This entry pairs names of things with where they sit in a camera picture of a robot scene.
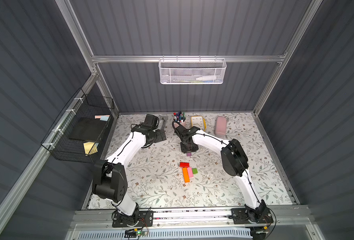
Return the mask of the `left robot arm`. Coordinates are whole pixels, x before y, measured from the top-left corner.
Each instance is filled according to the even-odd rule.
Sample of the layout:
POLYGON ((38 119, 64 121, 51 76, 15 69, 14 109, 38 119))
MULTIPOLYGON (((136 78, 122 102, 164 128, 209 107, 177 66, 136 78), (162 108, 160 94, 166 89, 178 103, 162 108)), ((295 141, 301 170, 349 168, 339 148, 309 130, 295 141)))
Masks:
POLYGON ((113 154, 94 165, 92 193, 110 201, 128 226, 140 221, 140 208, 127 194, 126 167, 139 150, 157 142, 159 122, 158 117, 146 115, 144 122, 132 126, 128 138, 113 154))

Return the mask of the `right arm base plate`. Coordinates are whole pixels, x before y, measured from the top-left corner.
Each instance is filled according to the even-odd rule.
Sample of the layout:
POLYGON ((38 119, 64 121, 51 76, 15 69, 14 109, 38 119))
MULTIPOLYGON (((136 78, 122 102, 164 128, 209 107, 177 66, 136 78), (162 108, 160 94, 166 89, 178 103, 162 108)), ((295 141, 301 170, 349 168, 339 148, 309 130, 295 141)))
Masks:
POLYGON ((274 223, 273 214, 268 208, 265 208, 259 214, 249 211, 247 208, 233 208, 228 218, 233 220, 236 225, 263 224, 269 226, 274 223))

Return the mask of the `red wooden block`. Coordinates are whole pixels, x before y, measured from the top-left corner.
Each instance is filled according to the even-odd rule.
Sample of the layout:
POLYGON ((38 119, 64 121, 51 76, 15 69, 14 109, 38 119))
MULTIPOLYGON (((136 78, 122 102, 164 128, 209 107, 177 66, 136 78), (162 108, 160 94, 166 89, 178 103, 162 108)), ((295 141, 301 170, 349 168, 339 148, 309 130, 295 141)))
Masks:
POLYGON ((179 166, 180 166, 181 168, 189 168, 189 167, 190 167, 190 164, 189 164, 189 163, 185 163, 185 162, 180 162, 180 163, 179 163, 179 166))

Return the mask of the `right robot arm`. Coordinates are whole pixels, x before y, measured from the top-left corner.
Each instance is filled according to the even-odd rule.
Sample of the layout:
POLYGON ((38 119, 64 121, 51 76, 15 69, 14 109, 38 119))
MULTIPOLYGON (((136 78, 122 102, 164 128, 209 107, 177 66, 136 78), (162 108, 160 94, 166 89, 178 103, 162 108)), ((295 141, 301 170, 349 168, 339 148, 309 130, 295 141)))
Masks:
POLYGON ((181 140, 183 153, 196 152, 199 146, 203 146, 220 155, 224 171, 235 179, 244 197, 248 221, 258 223, 267 206, 252 182, 248 157, 240 142, 212 136, 198 127, 187 129, 177 121, 172 123, 172 127, 181 140))

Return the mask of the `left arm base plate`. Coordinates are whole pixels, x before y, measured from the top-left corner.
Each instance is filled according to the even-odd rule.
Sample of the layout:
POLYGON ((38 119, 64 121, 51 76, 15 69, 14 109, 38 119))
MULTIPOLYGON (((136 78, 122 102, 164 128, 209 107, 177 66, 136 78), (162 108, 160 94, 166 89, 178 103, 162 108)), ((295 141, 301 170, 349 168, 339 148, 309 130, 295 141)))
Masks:
POLYGON ((154 212, 152 210, 140 211, 136 209, 131 216, 124 215, 118 210, 112 213, 113 228, 141 228, 152 227, 154 212))

